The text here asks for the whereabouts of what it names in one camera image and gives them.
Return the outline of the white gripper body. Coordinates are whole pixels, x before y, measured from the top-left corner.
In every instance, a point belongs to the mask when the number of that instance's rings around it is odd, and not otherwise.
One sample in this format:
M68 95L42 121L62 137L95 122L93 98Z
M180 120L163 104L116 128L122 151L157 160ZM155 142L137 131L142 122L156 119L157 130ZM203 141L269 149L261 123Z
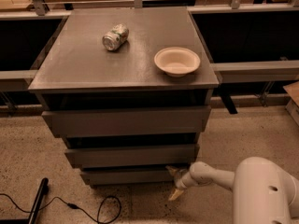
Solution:
M187 169L178 170L174 176L175 187L180 190L185 190L190 187L196 187L197 182L192 178Z

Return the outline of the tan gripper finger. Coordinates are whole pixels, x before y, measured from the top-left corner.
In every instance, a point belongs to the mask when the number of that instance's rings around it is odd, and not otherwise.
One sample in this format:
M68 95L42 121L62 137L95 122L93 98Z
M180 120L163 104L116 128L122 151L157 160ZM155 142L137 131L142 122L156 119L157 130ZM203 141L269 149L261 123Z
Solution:
M181 194L183 193L183 190L181 189L173 189L169 195L168 200L169 201L174 201L177 199Z
M179 168L174 167L174 166L170 166L167 165L166 166L167 171L169 172L169 174L173 177L178 176L179 175Z

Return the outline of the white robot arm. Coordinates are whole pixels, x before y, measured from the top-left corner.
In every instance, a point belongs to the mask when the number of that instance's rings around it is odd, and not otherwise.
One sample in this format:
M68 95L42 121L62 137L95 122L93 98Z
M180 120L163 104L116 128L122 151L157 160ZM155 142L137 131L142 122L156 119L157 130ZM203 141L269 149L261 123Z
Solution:
M215 183L233 193L233 224L292 224L299 218L299 180L270 160L250 157L235 171L196 161L187 169L169 166L174 201L185 189Z

